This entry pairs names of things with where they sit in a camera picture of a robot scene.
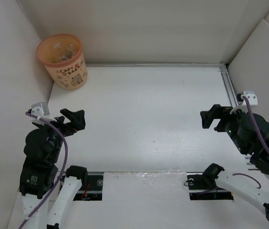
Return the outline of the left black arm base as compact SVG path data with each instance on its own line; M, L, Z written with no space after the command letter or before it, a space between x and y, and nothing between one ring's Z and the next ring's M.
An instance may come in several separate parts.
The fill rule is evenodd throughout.
M75 194L73 201L101 201L103 195L103 172L88 172L85 167L71 166L60 178L59 191L66 177L75 176L83 185Z

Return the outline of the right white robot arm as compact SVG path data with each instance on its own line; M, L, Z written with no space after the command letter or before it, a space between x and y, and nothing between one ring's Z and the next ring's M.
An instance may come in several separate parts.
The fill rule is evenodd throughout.
M250 163L269 180L269 122L250 109L245 113L219 104L200 112L200 116L204 129L210 128L215 119L219 120L214 130L227 133L237 150L249 155ZM222 188L242 198L269 222L269 192L262 190L261 184L252 176L232 173L212 163L203 171L202 182L208 188Z

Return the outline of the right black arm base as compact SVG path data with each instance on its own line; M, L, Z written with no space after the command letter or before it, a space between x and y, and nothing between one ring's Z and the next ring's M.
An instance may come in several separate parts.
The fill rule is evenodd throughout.
M217 187L215 181L202 172L187 173L183 186L188 190L190 200L234 200L231 192Z

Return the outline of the clear crushed plastic bottle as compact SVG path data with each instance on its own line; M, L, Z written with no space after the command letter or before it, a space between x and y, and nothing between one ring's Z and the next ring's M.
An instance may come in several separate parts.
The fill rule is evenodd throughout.
M52 45L53 63L61 63L70 60L77 54L73 43L63 44L56 42Z

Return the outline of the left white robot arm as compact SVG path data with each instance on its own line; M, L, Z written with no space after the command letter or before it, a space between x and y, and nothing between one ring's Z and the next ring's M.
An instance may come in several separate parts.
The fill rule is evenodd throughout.
M87 168L66 167L66 137L85 129L85 112L62 109L60 113L60 117L49 119L36 108L26 112L36 120L37 129L25 139L19 186L21 229L61 229L76 193L88 185Z

